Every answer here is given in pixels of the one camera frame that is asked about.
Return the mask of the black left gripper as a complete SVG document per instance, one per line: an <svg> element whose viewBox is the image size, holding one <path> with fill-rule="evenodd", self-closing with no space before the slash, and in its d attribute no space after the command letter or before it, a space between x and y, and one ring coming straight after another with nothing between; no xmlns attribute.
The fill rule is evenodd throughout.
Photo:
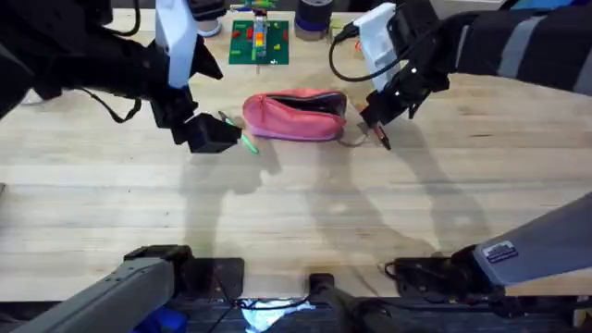
<svg viewBox="0 0 592 333"><path fill-rule="evenodd" d="M222 153L241 137L240 128L211 114L200 113L193 117L199 104L193 100L188 86L180 89L166 87L149 102L156 126L170 130L175 144L183 144L188 133L191 134L188 145L194 154Z"/></svg>

